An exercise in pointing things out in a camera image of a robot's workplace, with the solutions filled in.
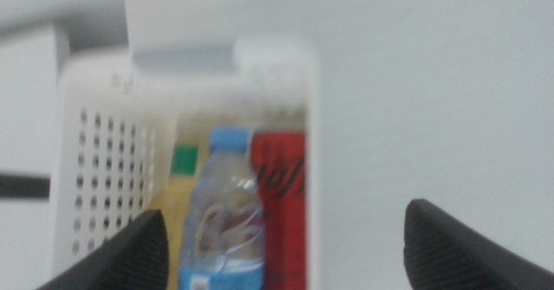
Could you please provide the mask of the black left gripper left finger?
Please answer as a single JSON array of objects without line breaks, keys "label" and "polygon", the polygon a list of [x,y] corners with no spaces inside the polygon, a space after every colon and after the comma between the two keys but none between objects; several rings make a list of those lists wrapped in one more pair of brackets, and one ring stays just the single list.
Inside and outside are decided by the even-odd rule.
[{"label": "black left gripper left finger", "polygon": [[167,229],[160,210],[147,210],[42,290],[161,290],[169,283]]}]

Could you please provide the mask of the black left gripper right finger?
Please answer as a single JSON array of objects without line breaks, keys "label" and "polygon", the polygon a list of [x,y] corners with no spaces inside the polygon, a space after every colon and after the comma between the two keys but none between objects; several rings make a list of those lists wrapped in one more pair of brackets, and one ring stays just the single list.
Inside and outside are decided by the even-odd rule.
[{"label": "black left gripper right finger", "polygon": [[500,246],[430,201],[409,202],[403,265],[414,289],[552,289],[553,273]]}]

